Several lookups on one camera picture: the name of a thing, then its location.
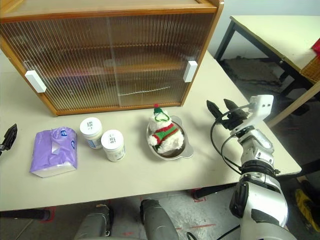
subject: small metal tray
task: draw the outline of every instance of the small metal tray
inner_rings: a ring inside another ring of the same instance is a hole
[[[174,124],[174,126],[182,132],[182,135],[184,138],[182,147],[180,149],[175,149],[175,150],[167,151],[167,152],[160,154],[157,152],[156,147],[148,144],[151,152],[155,156],[157,156],[158,158],[166,160],[166,161],[176,160],[179,158],[185,158],[185,159],[191,158],[194,154],[194,149],[189,144],[187,133],[184,130],[184,128],[182,127],[182,120],[178,116],[170,116],[170,117],[172,119],[172,123]],[[148,141],[148,138],[151,134],[152,134],[152,132],[150,131],[149,125],[148,125],[146,128],[146,134],[145,134],[147,141]]]

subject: black cord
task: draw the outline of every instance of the black cord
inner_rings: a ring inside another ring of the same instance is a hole
[[[234,163],[233,161],[231,161],[230,159],[228,159],[227,157],[225,157],[225,156],[222,155],[222,153],[221,153],[221,152],[219,151],[219,149],[217,148],[217,146],[216,146],[216,144],[215,144],[215,142],[214,142],[214,140],[213,140],[212,135],[213,135],[213,131],[214,131],[215,126],[220,122],[220,120],[222,120],[223,117],[225,117],[225,116],[227,116],[228,114],[233,113],[233,112],[235,112],[235,111],[237,111],[237,110],[244,109],[244,108],[248,108],[248,107],[250,107],[250,106],[251,106],[250,104],[247,104],[247,105],[240,106],[240,107],[237,107],[237,108],[235,108],[235,109],[232,109],[232,110],[230,110],[230,111],[227,111],[226,113],[222,114],[220,117],[218,117],[218,118],[215,119],[215,121],[214,121],[214,123],[213,123],[213,125],[212,125],[212,127],[211,127],[211,129],[210,129],[210,140],[211,140],[211,143],[212,143],[214,149],[217,151],[217,153],[218,153],[220,156],[222,156],[222,159],[223,159],[223,161],[225,162],[225,164],[227,164],[227,165],[229,166],[229,168],[231,168],[233,171],[235,171],[235,172],[238,173],[238,174],[241,174],[241,173],[240,173],[239,171],[237,171],[236,169],[234,169],[230,164],[234,165],[234,166],[237,167],[238,169],[240,168],[240,166],[237,165],[236,163]]]
[[[227,140],[225,140],[225,141],[223,142],[223,144],[222,144],[222,146],[221,146],[221,156],[222,156],[223,161],[224,161],[233,171],[235,171],[237,174],[240,174],[240,175],[241,175],[241,172],[237,171],[236,169],[234,169],[231,165],[229,165],[229,164],[227,163],[226,157],[224,156],[224,153],[223,153],[223,150],[224,150],[224,147],[225,147],[226,143],[227,143],[230,139],[232,139],[234,136],[235,136],[235,134],[231,135],[230,137],[227,138]]]
[[[186,233],[186,237],[188,238],[188,240],[192,240],[192,239],[193,239],[193,240],[197,240],[197,238],[195,237],[195,235],[193,235],[193,234],[192,234],[191,232],[189,232],[189,231]]]
[[[238,226],[232,228],[231,230],[227,231],[225,234],[223,234],[222,236],[220,236],[217,240],[223,239],[223,238],[224,238],[225,236],[227,236],[229,233],[232,233],[234,230],[236,230],[236,229],[238,229],[238,228],[240,228],[240,225],[238,225]]]

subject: wicker basket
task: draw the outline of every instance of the wicker basket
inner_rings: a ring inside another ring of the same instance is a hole
[[[320,56],[316,56],[302,70],[301,75],[310,80],[313,84],[320,81]]]

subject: white jar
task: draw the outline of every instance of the white jar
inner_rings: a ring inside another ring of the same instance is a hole
[[[101,144],[106,157],[111,162],[118,162],[126,154],[124,136],[118,130],[112,129],[106,131],[101,137]]]
[[[93,149],[102,148],[101,136],[103,134],[102,124],[96,117],[88,117],[80,123],[80,131],[89,146]]]

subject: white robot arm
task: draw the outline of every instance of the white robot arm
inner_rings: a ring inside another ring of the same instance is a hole
[[[271,112],[272,95],[258,95],[250,99],[249,112],[246,118],[241,109],[225,100],[230,113],[229,119],[222,120],[218,107],[207,101],[210,112],[231,135],[238,137],[243,148],[241,156],[241,177],[230,202],[230,211],[240,218],[242,240],[295,240],[296,238],[284,229],[288,219],[288,206],[280,183],[276,180],[274,168],[274,148],[267,137],[255,124],[265,119]]]

